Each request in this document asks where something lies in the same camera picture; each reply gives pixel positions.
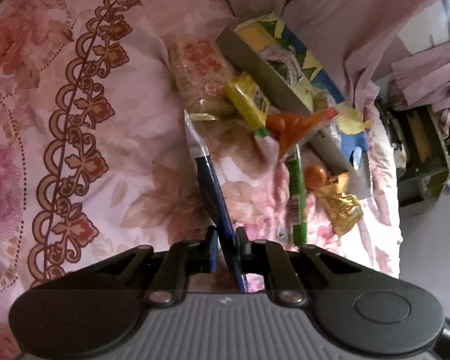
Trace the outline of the pink draped curtain sheet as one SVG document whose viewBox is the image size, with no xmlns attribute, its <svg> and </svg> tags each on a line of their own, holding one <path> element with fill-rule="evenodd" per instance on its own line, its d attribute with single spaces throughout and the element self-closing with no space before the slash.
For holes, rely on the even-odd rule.
<svg viewBox="0 0 450 360">
<path fill-rule="evenodd" d="M 237 16 L 281 15 L 348 99 L 371 87 L 383 53 L 401 28 L 439 0 L 227 0 Z"/>
</svg>

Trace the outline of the clear crispy rice cake pack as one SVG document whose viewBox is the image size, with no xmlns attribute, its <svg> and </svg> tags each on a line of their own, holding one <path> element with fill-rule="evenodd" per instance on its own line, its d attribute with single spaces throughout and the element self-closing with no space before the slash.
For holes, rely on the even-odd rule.
<svg viewBox="0 0 450 360">
<path fill-rule="evenodd" d="M 176 88 L 192 120 L 229 119 L 236 114 L 225 91 L 234 71 L 213 40 L 191 33 L 179 34 L 173 39 L 169 53 Z"/>
</svg>

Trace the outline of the orange white snack packet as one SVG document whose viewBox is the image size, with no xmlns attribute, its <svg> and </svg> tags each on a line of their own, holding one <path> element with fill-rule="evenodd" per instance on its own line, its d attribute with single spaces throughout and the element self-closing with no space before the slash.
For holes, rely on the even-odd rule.
<svg viewBox="0 0 450 360">
<path fill-rule="evenodd" d="M 334 107 L 309 116 L 279 112 L 266 117 L 266 129 L 278 142 L 279 158 L 283 158 L 290 155 L 296 145 L 304 144 L 321 128 L 330 125 L 338 115 Z"/>
</svg>

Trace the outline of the green sausage stick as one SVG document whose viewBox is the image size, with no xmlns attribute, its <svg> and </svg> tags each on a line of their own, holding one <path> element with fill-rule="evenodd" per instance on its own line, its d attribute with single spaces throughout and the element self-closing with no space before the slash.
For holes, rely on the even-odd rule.
<svg viewBox="0 0 450 360">
<path fill-rule="evenodd" d="M 301 247 L 307 242 L 305 179 L 299 145 L 292 148 L 286 162 L 289 170 L 289 225 L 293 243 Z"/>
</svg>

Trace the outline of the green white vegetable snack pouch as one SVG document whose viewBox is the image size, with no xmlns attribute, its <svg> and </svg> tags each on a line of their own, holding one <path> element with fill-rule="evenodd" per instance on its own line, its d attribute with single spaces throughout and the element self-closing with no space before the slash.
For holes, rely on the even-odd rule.
<svg viewBox="0 0 450 360">
<path fill-rule="evenodd" d="M 295 54 L 278 45 L 266 46 L 260 55 L 284 79 L 310 112 L 314 111 L 315 89 L 306 78 Z"/>
</svg>

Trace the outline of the dark blue packet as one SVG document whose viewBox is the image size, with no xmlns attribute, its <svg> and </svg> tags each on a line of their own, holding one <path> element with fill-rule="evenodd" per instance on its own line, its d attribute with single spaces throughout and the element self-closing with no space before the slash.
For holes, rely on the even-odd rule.
<svg viewBox="0 0 450 360">
<path fill-rule="evenodd" d="M 188 151 L 196 163 L 196 177 L 201 190 L 202 200 L 209 217 L 217 228 L 218 240 L 226 266 L 237 288 L 241 292 L 246 293 L 248 284 L 241 273 L 236 246 L 236 233 L 232 226 L 221 185 L 210 158 L 208 146 L 196 130 L 187 111 L 184 111 L 184 127 Z"/>
</svg>

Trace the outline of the painted cardboard box tray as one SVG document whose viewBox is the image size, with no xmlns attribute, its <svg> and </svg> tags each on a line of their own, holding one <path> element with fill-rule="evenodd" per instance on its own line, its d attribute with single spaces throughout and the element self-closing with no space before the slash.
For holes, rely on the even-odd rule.
<svg viewBox="0 0 450 360">
<path fill-rule="evenodd" d="M 339 115 L 307 143 L 328 166 L 331 174 L 349 173 L 351 194 L 370 197 L 372 178 L 367 130 L 370 125 L 350 107 L 311 50 L 276 14 L 258 16 L 226 28 L 217 39 L 225 58 L 241 72 L 249 73 L 279 111 L 310 116 L 320 108 L 334 107 Z M 315 89 L 314 111 L 310 112 L 278 72 L 260 55 L 267 46 L 278 45 L 295 54 L 306 78 Z"/>
</svg>

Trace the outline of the hanging pink cloth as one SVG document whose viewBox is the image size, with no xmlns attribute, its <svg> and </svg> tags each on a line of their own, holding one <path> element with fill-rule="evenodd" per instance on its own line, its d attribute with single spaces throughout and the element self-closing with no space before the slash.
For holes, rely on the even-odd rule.
<svg viewBox="0 0 450 360">
<path fill-rule="evenodd" d="M 391 63 L 388 98 L 396 110 L 430 106 L 441 131 L 450 127 L 450 42 Z"/>
</svg>

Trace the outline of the yellow snack bar packet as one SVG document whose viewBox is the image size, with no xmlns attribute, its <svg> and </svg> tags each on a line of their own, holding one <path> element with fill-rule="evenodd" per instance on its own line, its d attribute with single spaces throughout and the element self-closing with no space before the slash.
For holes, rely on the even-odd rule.
<svg viewBox="0 0 450 360">
<path fill-rule="evenodd" d="M 242 72 L 225 83 L 225 92 L 253 133 L 267 137 L 266 118 L 271 104 L 254 78 Z"/>
</svg>

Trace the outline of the dark wooden desk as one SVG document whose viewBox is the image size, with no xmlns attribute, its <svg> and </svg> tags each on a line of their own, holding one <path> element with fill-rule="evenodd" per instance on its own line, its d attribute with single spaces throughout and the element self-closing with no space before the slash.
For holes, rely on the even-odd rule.
<svg viewBox="0 0 450 360">
<path fill-rule="evenodd" d="M 395 154 L 399 213 L 410 218 L 427 213 L 450 182 L 450 154 L 430 106 L 396 111 L 379 98 L 379 116 Z"/>
</svg>

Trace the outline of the orange mandarin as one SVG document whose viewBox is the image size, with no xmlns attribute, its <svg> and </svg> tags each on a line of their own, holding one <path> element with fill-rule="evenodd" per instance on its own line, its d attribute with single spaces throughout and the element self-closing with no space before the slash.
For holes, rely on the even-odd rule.
<svg viewBox="0 0 450 360">
<path fill-rule="evenodd" d="M 307 189 L 320 189 L 327 183 L 328 174 L 320 165 L 308 166 L 304 170 L 304 180 Z"/>
</svg>

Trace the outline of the floral pink bedsheet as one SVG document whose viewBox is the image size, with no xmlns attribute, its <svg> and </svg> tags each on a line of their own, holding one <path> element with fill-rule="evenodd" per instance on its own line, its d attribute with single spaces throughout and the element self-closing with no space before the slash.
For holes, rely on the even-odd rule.
<svg viewBox="0 0 450 360">
<path fill-rule="evenodd" d="M 170 52 L 290 0 L 0 0 L 0 359 L 27 289 L 209 218 Z"/>
</svg>

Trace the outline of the gold foil snack packet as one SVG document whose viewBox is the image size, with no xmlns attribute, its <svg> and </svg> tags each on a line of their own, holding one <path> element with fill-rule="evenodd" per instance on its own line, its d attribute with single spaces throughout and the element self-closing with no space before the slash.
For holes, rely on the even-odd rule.
<svg viewBox="0 0 450 360">
<path fill-rule="evenodd" d="M 362 219 L 363 211 L 356 195 L 348 193 L 348 172 L 331 176 L 326 184 L 314 191 L 326 211 L 337 236 L 344 236 Z"/>
</svg>

